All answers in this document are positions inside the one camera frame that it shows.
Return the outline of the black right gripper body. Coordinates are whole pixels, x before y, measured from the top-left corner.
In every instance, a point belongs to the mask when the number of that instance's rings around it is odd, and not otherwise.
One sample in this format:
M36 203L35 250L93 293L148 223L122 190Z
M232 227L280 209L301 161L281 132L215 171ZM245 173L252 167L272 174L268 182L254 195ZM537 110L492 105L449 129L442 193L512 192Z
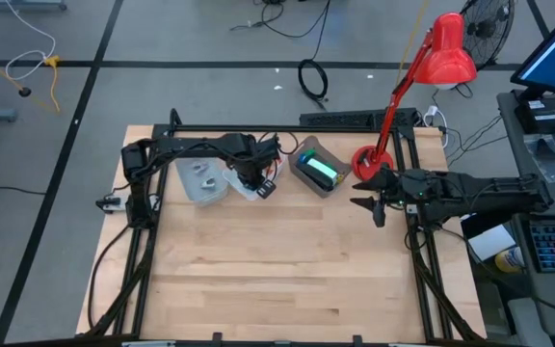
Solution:
M405 207L408 204L429 203L438 200L443 193L440 178L431 171L413 169L391 173L392 177L383 189L383 201L388 204Z

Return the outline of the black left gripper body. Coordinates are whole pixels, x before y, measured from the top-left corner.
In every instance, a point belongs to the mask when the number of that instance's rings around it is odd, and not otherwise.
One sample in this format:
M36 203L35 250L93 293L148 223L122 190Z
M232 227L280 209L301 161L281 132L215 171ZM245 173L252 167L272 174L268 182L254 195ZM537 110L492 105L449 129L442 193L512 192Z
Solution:
M265 170L279 159L279 150L277 135L260 142L253 139L248 152L237 154L231 160L231 168L244 186L260 186L266 180Z

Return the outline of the large black stapler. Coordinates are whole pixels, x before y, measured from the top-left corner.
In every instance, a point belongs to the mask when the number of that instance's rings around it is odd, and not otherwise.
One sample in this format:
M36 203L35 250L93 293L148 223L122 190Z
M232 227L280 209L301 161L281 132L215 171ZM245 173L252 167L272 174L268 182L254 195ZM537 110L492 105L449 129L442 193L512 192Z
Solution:
M309 177L323 191L328 192L335 188L335 180L340 173L324 158L314 155L305 163L299 163L298 161L296 168Z

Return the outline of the white plastic bin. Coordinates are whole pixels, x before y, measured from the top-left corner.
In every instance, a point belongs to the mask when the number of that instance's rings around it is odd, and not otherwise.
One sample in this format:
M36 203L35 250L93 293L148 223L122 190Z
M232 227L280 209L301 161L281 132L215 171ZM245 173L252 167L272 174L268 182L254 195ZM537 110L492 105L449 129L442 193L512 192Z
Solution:
M225 178L225 180L246 200L257 200L258 198L260 198L256 194L256 190L259 186L244 186L237 177L237 172L235 172L235 170L231 168L231 160L232 159L227 159L225 161L225 169L223 170L223 177ZM269 168L267 168L263 174L266 180L271 179L276 184L277 178L282 171L285 160L286 155L281 151L280 145L279 159L275 161Z

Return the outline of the dark translucent plastic bin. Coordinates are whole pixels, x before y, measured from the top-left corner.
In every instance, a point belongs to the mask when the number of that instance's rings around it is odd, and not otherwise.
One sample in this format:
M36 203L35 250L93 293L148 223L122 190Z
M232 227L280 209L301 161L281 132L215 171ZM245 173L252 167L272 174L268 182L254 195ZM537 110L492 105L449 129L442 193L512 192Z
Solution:
M309 149L315 149L315 155L324 158L331 166L337 169L340 174L343 174L345 176L344 181L341 184L336 185L333 190L328 192L323 191L309 177L305 176L296 168L296 163L300 155ZM322 199L326 199L333 195L341 186L344 185L345 181L352 172L351 165L340 160L336 156L336 151L327 147L327 142L320 141L317 136L313 135L307 136L297 145L296 151L288 156L288 163L291 173L297 179L299 179L307 188L309 188L312 192L314 192Z

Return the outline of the light grey plastic bin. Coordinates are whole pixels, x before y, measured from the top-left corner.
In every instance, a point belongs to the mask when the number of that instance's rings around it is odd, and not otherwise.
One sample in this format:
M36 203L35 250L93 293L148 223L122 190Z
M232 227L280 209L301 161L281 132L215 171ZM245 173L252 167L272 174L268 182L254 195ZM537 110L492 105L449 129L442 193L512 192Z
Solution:
M207 164L207 169L202 173L195 173L193 170L193 166L198 162ZM188 199L196 206L207 206L226 197L228 183L223 177L218 159L179 158L174 163ZM201 183L208 178L214 178L216 186L213 189L202 189Z

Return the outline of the black power strip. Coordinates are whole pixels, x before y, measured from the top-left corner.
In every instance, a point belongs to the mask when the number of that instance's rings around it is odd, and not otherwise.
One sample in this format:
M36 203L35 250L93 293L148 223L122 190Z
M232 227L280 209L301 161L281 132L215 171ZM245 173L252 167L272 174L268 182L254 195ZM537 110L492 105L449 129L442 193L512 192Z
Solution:
M415 108L400 108L395 111L393 123L397 126L414 125L418 112ZM361 127L380 130L385 118L385 109L341 111L300 114L301 126L315 127Z

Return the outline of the white power adapter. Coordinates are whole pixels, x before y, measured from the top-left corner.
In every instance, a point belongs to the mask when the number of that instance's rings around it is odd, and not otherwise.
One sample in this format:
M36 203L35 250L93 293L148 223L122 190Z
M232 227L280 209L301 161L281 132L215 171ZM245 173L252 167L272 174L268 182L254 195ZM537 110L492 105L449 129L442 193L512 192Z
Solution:
M439 131L442 133L443 136L443 144L442 147L446 148L448 145L448 137L446 135L447 133L447 119L445 118L444 114L438 109L437 106L435 105L431 105L427 112L422 116L422 120L423 123L426 127L433 127L433 120L436 117L440 117L441 120L441 125L439 125L437 128L439 129Z

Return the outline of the white paper box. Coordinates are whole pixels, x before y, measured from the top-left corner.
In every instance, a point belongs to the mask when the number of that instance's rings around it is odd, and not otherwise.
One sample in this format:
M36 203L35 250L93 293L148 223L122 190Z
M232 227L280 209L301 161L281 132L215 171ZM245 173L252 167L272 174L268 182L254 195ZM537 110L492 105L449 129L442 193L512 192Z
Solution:
M514 237L503 225L469 238L468 242L480 260L487 260L515 245Z

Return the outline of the yellow white bottle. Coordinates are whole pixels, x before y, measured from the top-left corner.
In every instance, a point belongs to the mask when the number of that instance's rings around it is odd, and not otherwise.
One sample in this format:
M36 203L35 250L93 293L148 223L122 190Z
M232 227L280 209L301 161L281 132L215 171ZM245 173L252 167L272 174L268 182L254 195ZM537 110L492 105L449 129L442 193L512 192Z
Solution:
M494 264L503 273L519 273L525 268L520 247L512 247L494 257Z

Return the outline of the red desk lamp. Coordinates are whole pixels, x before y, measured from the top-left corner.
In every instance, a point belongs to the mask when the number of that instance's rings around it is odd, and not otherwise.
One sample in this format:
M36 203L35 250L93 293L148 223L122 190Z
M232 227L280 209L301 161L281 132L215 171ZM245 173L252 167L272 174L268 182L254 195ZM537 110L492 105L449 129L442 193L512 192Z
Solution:
M352 157L352 171L358 179L372 178L382 165L393 166L386 150L389 132L398 106L413 83L452 87L477 77L475 64L463 49L463 30L461 14L444 13L427 31L406 75L391 94L379 140L374 146L361 147Z

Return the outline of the clear plastic bag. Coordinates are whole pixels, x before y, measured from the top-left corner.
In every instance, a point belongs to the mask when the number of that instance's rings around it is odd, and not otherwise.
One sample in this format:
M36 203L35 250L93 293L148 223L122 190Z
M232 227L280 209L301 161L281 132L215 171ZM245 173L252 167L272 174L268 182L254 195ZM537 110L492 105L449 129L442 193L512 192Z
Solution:
M529 134L524 145L547 183L555 183L555 140L552 135Z

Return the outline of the black mini computer box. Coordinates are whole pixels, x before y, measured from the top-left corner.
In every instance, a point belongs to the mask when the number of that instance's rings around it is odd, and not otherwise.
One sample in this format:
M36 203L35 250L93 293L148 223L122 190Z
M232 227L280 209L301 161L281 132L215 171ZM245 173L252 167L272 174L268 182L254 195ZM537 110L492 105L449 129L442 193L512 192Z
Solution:
M525 134L555 134L555 98L520 102L515 115Z

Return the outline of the black floor fan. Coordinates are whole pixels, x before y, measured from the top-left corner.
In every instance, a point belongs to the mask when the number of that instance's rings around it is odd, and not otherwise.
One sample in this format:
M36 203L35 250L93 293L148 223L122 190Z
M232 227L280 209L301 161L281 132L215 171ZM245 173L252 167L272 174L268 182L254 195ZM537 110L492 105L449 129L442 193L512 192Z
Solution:
M496 64L513 26L515 0L466 0L463 49L478 70Z

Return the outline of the black aluminium table frame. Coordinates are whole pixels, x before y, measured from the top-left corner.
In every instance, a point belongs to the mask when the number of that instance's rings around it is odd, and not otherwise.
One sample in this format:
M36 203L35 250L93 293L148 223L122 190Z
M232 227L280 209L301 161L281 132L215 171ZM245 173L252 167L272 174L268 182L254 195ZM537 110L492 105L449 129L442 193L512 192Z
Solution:
M341 126L308 126L308 125L184 125L175 110L171 111L168 124L155 124L152 128L153 140L161 137L172 139L178 132L211 132L231 133L262 132L268 136L279 133L289 133L298 148L302 148L304 141L299 139L299 133L314 134L376 134L382 123L375 121L371 125L341 125ZM145 318L145 304L152 275L153 256L158 244L158 234L161 218L161 207L168 184L169 168L164 167L157 172L156 190L150 190L151 183L133 183L136 191L131 198L142 197L149 207L147 217L138 223L131 220L125 227L132 231L129 242L130 250L126 256L126 263L122 275L122 285L113 302L105 313L96 321L88 318L89 327L78 336L89 339L96 338L104 343L106 340L123 340L126 338L139 340ZM459 311L450 302L443 287L440 262L437 256L437 243L431 233L424 235L425 242L420 249L425 249L430 258L426 265L421 250L410 250L412 277L415 282L416 302L419 306L420 320L424 345L437 343L441 347L453 345L462 346L481 342L483 339L468 325L467 321L453 313Z

